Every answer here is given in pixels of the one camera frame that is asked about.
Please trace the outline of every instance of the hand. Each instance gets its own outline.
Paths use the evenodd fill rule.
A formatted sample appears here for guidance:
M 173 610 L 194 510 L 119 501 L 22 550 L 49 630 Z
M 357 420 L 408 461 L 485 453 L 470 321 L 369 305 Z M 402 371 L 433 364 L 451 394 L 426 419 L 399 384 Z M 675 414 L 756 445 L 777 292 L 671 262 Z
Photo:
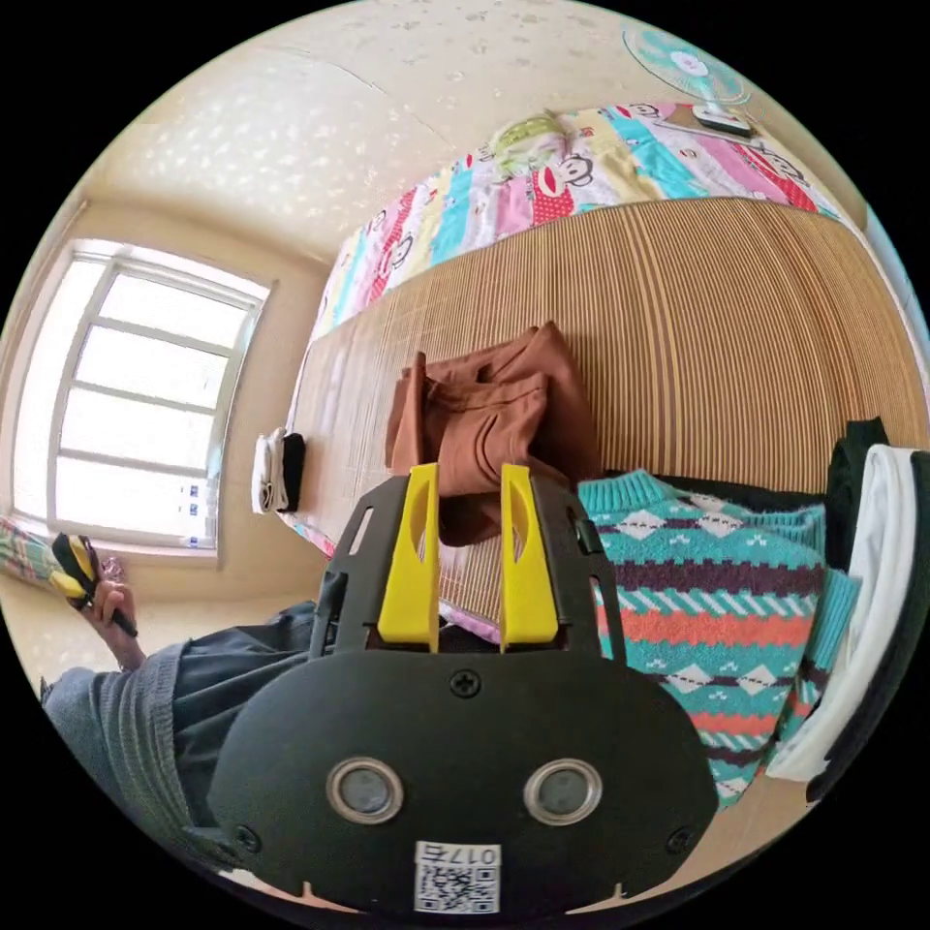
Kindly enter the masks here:
M 92 606 L 82 611 L 124 671 L 132 671 L 145 661 L 139 642 L 113 623 L 113 613 L 121 610 L 133 623 L 136 621 L 136 602 L 132 590 L 125 584 L 101 581 Z

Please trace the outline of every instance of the label sticker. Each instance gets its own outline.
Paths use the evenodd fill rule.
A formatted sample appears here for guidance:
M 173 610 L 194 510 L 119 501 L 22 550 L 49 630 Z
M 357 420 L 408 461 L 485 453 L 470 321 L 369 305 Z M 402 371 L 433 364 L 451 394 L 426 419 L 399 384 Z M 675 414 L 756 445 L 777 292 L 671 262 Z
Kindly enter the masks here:
M 422 914 L 497 914 L 501 848 L 417 843 L 414 910 Z

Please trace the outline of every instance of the person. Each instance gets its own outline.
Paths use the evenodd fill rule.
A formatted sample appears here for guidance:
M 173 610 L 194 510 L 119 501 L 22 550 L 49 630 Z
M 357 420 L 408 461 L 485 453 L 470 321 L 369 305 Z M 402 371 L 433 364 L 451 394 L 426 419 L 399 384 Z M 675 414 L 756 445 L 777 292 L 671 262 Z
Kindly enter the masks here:
M 305 601 L 265 623 L 189 639 L 150 656 L 113 622 L 118 608 L 136 622 L 132 589 L 105 580 L 82 614 L 119 670 L 72 668 L 52 685 L 43 681 L 42 707 L 77 761 L 138 829 L 199 869 L 243 868 L 210 811 L 210 782 L 249 698 L 307 661 L 316 605 Z M 442 642 L 444 651 L 496 648 L 450 626 Z

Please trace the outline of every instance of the wooden slat mat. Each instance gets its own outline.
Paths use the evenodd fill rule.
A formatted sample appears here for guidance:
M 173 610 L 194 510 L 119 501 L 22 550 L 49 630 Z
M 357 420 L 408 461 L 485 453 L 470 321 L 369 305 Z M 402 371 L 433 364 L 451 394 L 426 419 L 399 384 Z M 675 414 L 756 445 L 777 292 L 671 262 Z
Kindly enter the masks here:
M 382 481 L 394 382 L 554 320 L 607 468 L 816 491 L 848 419 L 930 448 L 896 305 L 839 223 L 774 203 L 596 210 L 443 263 L 313 344 L 292 427 L 309 442 L 298 521 L 338 539 Z M 444 552 L 442 597 L 496 619 L 499 541 Z

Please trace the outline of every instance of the gray sweater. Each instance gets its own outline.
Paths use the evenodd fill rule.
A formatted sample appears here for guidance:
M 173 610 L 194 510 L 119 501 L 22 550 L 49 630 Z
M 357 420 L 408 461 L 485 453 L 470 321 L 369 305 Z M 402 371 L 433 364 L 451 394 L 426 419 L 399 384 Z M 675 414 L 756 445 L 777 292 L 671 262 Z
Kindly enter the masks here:
M 72 668 L 42 703 L 87 773 L 136 826 L 169 853 L 212 871 L 238 863 L 194 827 L 174 761 L 173 699 L 184 643 L 130 672 Z

